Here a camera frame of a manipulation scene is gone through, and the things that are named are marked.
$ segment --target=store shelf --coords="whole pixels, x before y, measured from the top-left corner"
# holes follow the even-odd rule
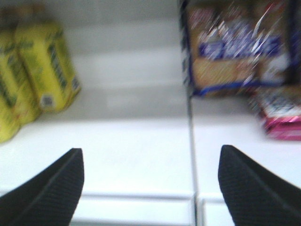
[[[80,147],[75,224],[194,225],[176,1],[36,1],[62,22],[83,89],[0,145],[0,194]]]
[[[89,198],[84,197],[73,217],[74,225],[87,223],[99,225],[150,225],[189,226],[193,225],[194,201]]]
[[[234,145],[270,171],[301,187],[300,143],[267,138],[249,110],[246,98],[194,97],[191,104],[199,210],[204,201],[223,201],[217,178],[222,145]]]
[[[180,85],[84,89],[67,111],[45,114],[1,144],[0,191],[18,186],[72,147],[84,152],[83,194],[194,194]]]

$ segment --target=packaged bread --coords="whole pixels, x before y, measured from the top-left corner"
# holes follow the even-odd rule
[[[188,6],[189,73],[194,93],[282,85],[291,65],[287,2],[233,0]]]
[[[16,28],[15,40],[40,108],[45,112],[61,111],[72,92],[59,59],[53,28],[35,21],[30,6],[20,7],[17,13],[22,22]]]
[[[20,124],[24,125],[40,115],[40,108],[13,40],[12,30],[0,31],[0,73],[8,104]]]

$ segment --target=barcode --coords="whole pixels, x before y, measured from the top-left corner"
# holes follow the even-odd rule
[[[77,78],[73,78],[72,79],[72,89],[73,91],[77,90],[79,87],[79,81],[77,80]]]
[[[53,107],[54,103],[53,103],[52,96],[43,96],[42,99],[41,99],[41,106],[43,108],[45,108],[45,107]]]

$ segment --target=yellow bottle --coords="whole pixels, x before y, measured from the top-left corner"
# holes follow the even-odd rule
[[[0,143],[2,143],[11,139],[19,131],[20,125],[3,95],[0,95],[0,109]]]
[[[45,112],[63,110],[71,96],[68,80],[59,60],[53,32],[49,26],[32,19],[32,7],[19,7],[23,20],[15,31],[15,41],[37,94],[40,108]]]
[[[0,31],[0,73],[12,112],[25,125],[40,115],[40,109],[13,39],[12,30]]]
[[[72,65],[71,57],[67,48],[66,39],[63,33],[62,26],[47,16],[45,6],[43,4],[35,3],[32,5],[33,16],[38,23],[44,24],[44,26],[53,34],[55,47],[57,50],[58,58],[61,62],[62,70],[66,76],[68,87],[71,89],[71,96],[68,104],[71,104],[73,98],[78,94],[81,89],[79,80],[76,76],[76,72]]]

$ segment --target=label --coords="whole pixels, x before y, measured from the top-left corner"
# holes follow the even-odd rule
[[[40,101],[42,108],[53,108],[55,106],[52,95],[43,95]]]
[[[48,53],[51,59],[51,65],[55,71],[55,75],[60,83],[61,89],[64,90],[67,86],[67,80],[64,77],[63,70],[61,68],[60,61],[57,57],[57,52],[54,44],[49,46]]]
[[[76,77],[72,79],[72,90],[76,91],[79,88],[79,81]]]
[[[223,59],[225,45],[222,41],[202,43],[199,46],[199,54],[211,60]]]
[[[200,57],[210,60],[237,59],[261,55],[274,57],[280,53],[280,36],[269,36],[266,39],[257,40],[246,36],[216,42],[203,42],[199,46]]]
[[[259,95],[259,99],[266,115],[270,118],[301,115],[301,107],[284,95],[264,93]]]

